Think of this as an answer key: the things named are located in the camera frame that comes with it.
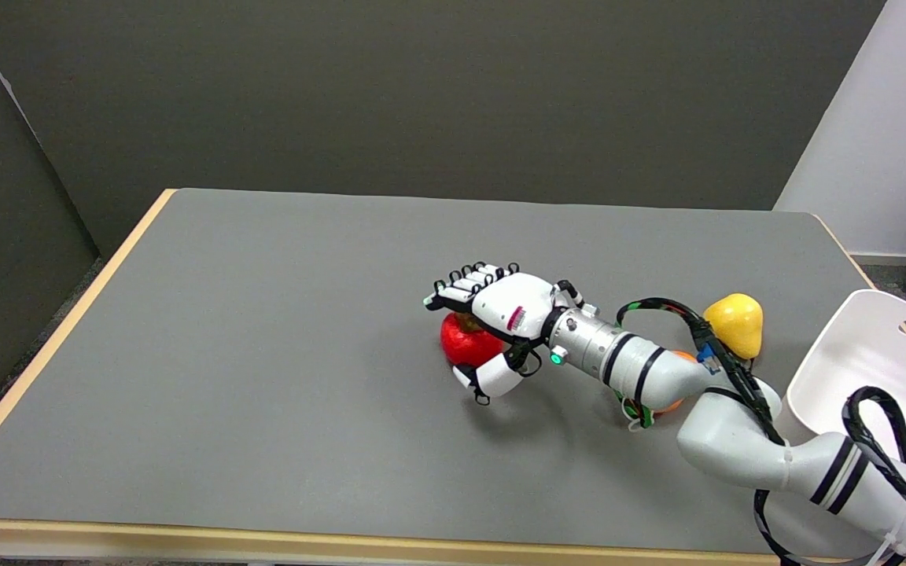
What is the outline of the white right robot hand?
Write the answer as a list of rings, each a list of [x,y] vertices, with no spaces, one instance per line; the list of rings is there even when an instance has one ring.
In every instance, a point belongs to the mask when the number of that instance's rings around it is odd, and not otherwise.
[[[551,334],[562,315],[570,311],[589,318],[599,315],[599,308],[584,300],[568,280],[551,283],[522,273],[517,263],[465,265],[448,279],[435,281],[423,304],[428,311],[470,315],[506,345],[506,350],[485,362],[452,366],[453,375],[482,406],[539,372],[543,360],[535,352],[538,347],[549,347],[552,362],[565,361],[565,350],[551,345]]]

